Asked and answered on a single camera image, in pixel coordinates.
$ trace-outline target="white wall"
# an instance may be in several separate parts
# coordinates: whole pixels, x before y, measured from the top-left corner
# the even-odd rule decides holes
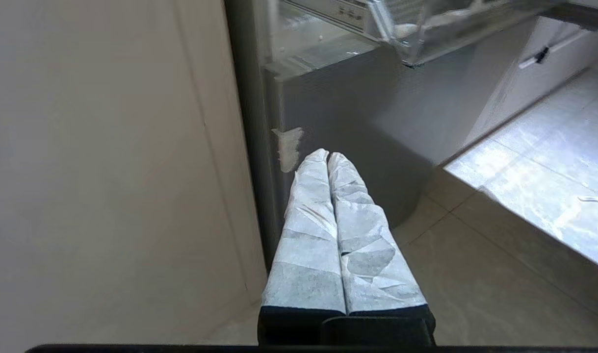
[[[173,6],[0,1],[0,352],[193,343],[259,295],[236,243],[254,214],[225,202],[248,176],[214,158],[244,154],[216,154],[205,125],[222,136],[214,116],[237,112],[211,74],[231,67],[191,75]],[[196,85],[214,78],[220,110]]]

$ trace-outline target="torn paper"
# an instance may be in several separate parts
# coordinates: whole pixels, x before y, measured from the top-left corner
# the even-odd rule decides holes
[[[296,127],[288,131],[273,129],[272,132],[277,135],[279,149],[279,163],[281,172],[289,173],[299,163],[299,141],[303,136],[303,129]]]

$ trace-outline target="refrigerator crisper drawer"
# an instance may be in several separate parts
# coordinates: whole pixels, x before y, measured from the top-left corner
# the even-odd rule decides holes
[[[285,0],[395,47],[418,66],[561,4],[563,0]]]

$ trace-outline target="beige floor tile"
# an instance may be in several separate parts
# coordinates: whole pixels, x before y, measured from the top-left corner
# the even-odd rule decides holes
[[[539,103],[499,129],[491,138],[513,151],[523,153],[571,116],[572,113],[567,110]]]
[[[437,344],[598,346],[598,317],[453,215],[402,251]]]
[[[598,315],[598,265],[481,192],[453,214]]]
[[[570,112],[579,112],[598,96],[598,74],[587,72],[552,92],[543,102]]]
[[[491,139],[481,141],[445,166],[445,170],[479,188],[514,161],[519,154]]]
[[[443,208],[453,210],[474,192],[475,189],[467,183],[438,167],[427,185],[425,194]]]
[[[598,264],[598,202],[583,200],[592,190],[522,159],[483,192]]]
[[[429,197],[421,196],[415,212],[404,223],[392,230],[392,236],[399,246],[408,244],[446,214],[445,208]]]
[[[209,346],[257,346],[259,304],[214,330],[198,344]]]
[[[597,123],[573,119],[552,132],[527,156],[598,193]]]

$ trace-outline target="white paper wrapping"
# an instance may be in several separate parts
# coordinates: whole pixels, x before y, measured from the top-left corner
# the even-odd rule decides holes
[[[328,154],[323,149],[313,152],[294,174],[262,306],[346,312]]]
[[[334,152],[328,170],[347,313],[427,304],[353,163]]]

